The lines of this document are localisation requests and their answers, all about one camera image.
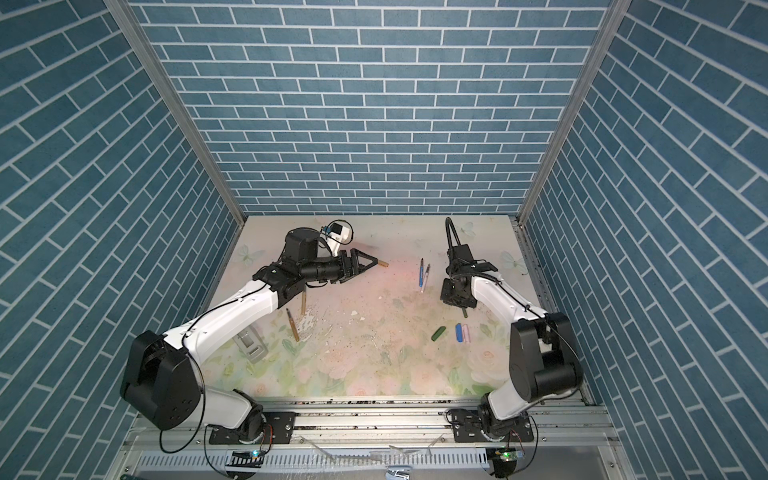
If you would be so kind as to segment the white pink pen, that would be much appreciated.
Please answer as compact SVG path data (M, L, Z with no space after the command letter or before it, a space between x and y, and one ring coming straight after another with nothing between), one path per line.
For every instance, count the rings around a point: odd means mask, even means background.
M430 273L430 267L431 267L431 265L427 264L427 266L425 267L425 269L423 271L423 274L422 274L422 277L421 277L421 284L420 284L421 285L420 286L420 292L421 293L424 293L424 291L425 291L425 288L426 288L426 285L427 285L427 281L428 281L428 277L429 277L429 273Z

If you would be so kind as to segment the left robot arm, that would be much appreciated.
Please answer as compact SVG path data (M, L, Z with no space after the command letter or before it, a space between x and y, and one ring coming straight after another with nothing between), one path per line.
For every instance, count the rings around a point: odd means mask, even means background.
M311 282L344 283L378 265L356 248L343 249L346 234L299 227L289 231L278 259L261 267L240 290L198 317L162 334L148 330L131 344L120 395L160 431L196 410L202 426L231 431L254 443L268 433L263 408L240 391L208 386L202 365L256 320L303 293Z

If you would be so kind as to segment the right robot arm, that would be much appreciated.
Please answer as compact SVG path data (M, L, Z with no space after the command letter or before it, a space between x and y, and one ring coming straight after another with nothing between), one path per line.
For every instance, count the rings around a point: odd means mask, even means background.
M486 260L474 258L451 218L445 219L447 278L440 299L462 310L479 303L509 325L508 379L478 406L481 431L491 440L510 435L535 405L578 391L584 372L567 315L547 312L524 299Z

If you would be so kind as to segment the green pen cap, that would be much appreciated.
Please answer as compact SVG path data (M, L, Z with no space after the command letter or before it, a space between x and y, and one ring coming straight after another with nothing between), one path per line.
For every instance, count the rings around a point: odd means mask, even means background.
M436 342L445 333L445 331L446 331L445 326L440 326L439 328L437 328L430 337L431 341Z

